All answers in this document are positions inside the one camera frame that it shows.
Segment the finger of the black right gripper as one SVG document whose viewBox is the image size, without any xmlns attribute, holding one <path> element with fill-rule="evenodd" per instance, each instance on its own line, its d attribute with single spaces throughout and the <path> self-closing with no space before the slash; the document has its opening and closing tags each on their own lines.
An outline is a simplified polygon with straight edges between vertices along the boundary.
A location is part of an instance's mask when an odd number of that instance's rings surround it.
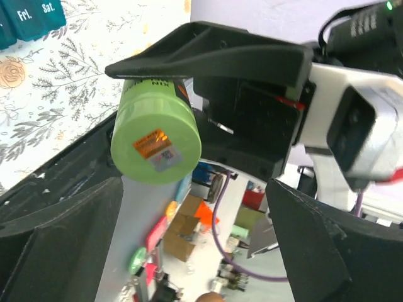
<svg viewBox="0 0 403 302">
<path fill-rule="evenodd" d="M 110 153 L 115 118 L 113 113 L 3 194 L 1 223 L 65 201 L 110 176 L 119 176 Z"/>
</svg>

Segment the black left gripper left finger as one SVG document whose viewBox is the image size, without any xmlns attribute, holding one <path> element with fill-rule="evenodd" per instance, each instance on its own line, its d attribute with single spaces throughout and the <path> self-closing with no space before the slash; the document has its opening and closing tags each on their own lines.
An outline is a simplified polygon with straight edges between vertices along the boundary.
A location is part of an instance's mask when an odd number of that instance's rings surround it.
<svg viewBox="0 0 403 302">
<path fill-rule="evenodd" d="M 94 301 L 120 211 L 111 177 L 1 225 L 1 301 Z"/>
</svg>

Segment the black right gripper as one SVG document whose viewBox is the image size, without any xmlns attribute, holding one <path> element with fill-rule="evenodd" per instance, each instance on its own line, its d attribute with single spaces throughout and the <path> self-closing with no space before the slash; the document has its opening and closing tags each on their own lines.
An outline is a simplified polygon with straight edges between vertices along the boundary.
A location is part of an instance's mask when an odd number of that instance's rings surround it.
<svg viewBox="0 0 403 302">
<path fill-rule="evenodd" d="M 114 79 L 194 77 L 193 90 L 203 99 L 202 109 L 193 111 L 201 158 L 267 181 L 283 174 L 301 136 L 316 90 L 306 81 L 313 56 L 303 45 L 197 21 L 106 66 L 105 74 Z M 280 86 L 303 86 L 298 101 Z"/>
</svg>

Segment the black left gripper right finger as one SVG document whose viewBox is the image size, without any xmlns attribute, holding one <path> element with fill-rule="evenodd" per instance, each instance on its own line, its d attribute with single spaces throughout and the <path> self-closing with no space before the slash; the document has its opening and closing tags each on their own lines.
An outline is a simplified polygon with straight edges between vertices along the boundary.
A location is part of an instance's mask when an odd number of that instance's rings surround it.
<svg viewBox="0 0 403 302">
<path fill-rule="evenodd" d="M 402 301 L 402 230 L 267 182 L 268 208 L 295 301 Z"/>
</svg>

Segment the green pill bottle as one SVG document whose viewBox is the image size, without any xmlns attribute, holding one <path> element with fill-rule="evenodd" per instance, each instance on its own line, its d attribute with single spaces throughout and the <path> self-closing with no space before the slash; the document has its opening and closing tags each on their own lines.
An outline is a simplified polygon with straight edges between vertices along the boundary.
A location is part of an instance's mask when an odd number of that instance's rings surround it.
<svg viewBox="0 0 403 302">
<path fill-rule="evenodd" d="M 201 147 L 183 81 L 123 83 L 110 151 L 124 176 L 153 185 L 180 181 L 196 167 Z"/>
</svg>

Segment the teal weekly pill organizer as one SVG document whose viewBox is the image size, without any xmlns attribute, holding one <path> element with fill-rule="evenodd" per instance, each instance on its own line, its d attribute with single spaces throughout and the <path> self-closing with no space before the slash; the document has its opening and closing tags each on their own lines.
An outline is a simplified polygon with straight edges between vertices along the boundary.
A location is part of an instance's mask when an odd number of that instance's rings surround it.
<svg viewBox="0 0 403 302">
<path fill-rule="evenodd" d="M 37 40 L 66 25 L 60 1 L 1 0 L 1 50 Z"/>
</svg>

